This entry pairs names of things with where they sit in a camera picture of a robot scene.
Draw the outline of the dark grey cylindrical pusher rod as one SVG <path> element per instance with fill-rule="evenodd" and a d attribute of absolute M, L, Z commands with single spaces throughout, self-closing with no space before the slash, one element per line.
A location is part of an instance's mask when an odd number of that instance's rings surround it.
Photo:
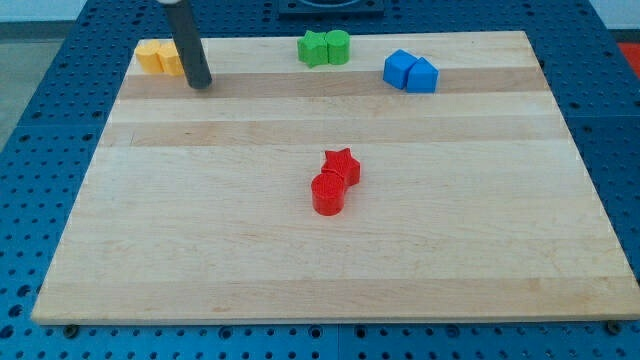
<path fill-rule="evenodd" d="M 196 90 L 209 88 L 213 79 L 189 0 L 165 0 L 167 21 L 188 85 Z"/>

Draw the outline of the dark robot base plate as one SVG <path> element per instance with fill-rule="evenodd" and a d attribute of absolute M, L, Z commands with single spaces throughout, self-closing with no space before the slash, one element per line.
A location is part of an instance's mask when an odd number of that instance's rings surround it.
<path fill-rule="evenodd" d="M 339 15 L 381 15 L 385 0 L 277 0 L 280 18 Z"/>

